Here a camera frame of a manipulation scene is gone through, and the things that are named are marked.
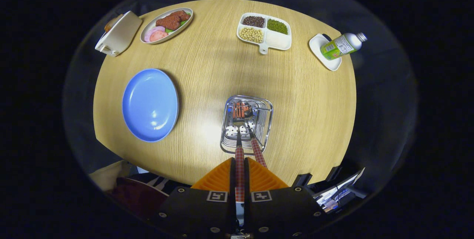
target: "green bottle label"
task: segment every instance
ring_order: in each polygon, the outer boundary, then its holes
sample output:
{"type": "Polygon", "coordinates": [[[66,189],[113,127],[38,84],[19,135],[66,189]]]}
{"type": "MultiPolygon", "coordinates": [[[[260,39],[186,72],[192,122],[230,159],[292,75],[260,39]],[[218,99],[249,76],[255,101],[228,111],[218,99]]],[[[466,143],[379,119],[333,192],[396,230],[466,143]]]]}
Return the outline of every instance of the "green bottle label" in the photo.
{"type": "Polygon", "coordinates": [[[329,43],[321,46],[321,53],[328,60],[333,60],[342,55],[346,55],[355,51],[357,50],[355,50],[354,47],[350,45],[344,35],[341,35],[329,43]]]}

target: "wooden table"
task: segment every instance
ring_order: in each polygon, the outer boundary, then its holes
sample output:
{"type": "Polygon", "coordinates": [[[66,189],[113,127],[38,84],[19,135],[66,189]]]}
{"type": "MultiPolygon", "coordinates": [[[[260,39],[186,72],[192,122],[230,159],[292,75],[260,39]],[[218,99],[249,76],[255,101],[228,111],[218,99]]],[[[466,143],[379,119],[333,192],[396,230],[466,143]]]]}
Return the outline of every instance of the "wooden table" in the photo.
{"type": "Polygon", "coordinates": [[[223,108],[232,95],[247,95],[274,106],[264,157],[281,180],[291,185],[298,174],[311,173],[310,183],[315,183],[340,165],[356,113],[354,69],[346,55],[331,72],[308,46],[317,33],[336,38],[339,31],[297,11],[247,0],[190,1],[140,18],[132,44],[117,57],[105,57],[97,79],[94,128],[108,149],[145,170],[191,185],[232,157],[220,149],[223,108]],[[164,43],[141,43],[149,21],[178,7],[195,13],[184,31],[164,43]],[[239,40],[237,23],[246,12],[286,20],[293,33],[291,48],[261,55],[258,45],[239,40]],[[122,116],[128,81],[147,68],[166,72],[180,100],[176,126],[156,143],[133,136],[122,116]]]}

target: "stainless steel basket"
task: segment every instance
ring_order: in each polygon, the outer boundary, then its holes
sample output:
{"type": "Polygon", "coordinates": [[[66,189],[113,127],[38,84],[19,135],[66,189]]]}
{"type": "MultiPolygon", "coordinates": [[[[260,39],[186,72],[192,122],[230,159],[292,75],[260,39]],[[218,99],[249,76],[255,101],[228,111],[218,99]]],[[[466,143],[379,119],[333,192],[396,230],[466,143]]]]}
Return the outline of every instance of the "stainless steel basket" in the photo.
{"type": "Polygon", "coordinates": [[[252,119],[248,124],[252,128],[255,137],[260,145],[262,152],[265,150],[268,135],[270,134],[271,118],[273,116],[273,105],[267,99],[249,96],[232,96],[227,99],[224,108],[224,117],[222,119],[222,135],[220,137],[220,148],[226,153],[235,153],[237,143],[237,128],[240,128],[242,137],[242,148],[244,154],[253,156],[250,134],[245,126],[237,127],[232,122],[232,107],[234,103],[247,102],[254,112],[252,119]]]}

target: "blue plate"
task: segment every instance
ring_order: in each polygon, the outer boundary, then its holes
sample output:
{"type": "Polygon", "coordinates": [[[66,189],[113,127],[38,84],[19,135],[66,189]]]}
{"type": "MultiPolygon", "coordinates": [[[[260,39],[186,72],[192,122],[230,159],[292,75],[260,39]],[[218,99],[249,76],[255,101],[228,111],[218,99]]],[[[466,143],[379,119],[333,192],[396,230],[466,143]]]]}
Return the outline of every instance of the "blue plate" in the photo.
{"type": "Polygon", "coordinates": [[[165,138],[178,119],[178,94],[170,77],[157,69],[137,73],[125,88],[122,113],[137,138],[146,142],[165,138]]]}

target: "silver bottle cap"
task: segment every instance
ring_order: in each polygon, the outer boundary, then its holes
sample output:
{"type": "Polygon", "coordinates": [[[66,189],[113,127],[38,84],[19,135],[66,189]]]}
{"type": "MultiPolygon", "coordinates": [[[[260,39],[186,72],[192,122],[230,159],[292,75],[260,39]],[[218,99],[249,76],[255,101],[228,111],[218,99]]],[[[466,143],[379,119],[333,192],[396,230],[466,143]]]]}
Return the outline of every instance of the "silver bottle cap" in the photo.
{"type": "Polygon", "coordinates": [[[367,37],[363,33],[358,33],[356,34],[357,39],[359,39],[361,42],[365,42],[367,40],[367,37]]]}

